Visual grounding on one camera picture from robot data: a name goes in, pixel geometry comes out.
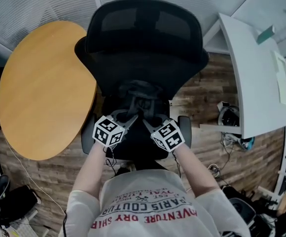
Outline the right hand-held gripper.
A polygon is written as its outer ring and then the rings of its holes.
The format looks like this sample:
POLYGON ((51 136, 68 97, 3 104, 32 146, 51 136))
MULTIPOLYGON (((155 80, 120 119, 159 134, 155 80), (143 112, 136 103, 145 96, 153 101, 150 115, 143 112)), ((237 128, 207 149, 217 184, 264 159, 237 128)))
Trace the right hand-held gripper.
POLYGON ((185 142, 178 124, 165 114, 155 114, 148 122, 143 123, 148 129, 151 139, 161 149, 172 152, 185 142))

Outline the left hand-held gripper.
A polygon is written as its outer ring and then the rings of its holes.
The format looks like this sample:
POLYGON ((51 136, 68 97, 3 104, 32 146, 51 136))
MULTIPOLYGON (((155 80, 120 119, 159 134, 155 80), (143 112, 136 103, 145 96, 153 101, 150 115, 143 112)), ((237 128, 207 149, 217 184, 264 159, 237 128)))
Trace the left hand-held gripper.
POLYGON ((108 116, 101 116, 94 125, 92 138, 102 144, 106 148, 114 148, 121 143, 123 136, 128 132, 130 127, 134 124, 138 114, 134 114, 129 109, 119 109, 113 111, 108 116), (119 114, 125 113, 130 118, 123 125, 117 121, 119 114))

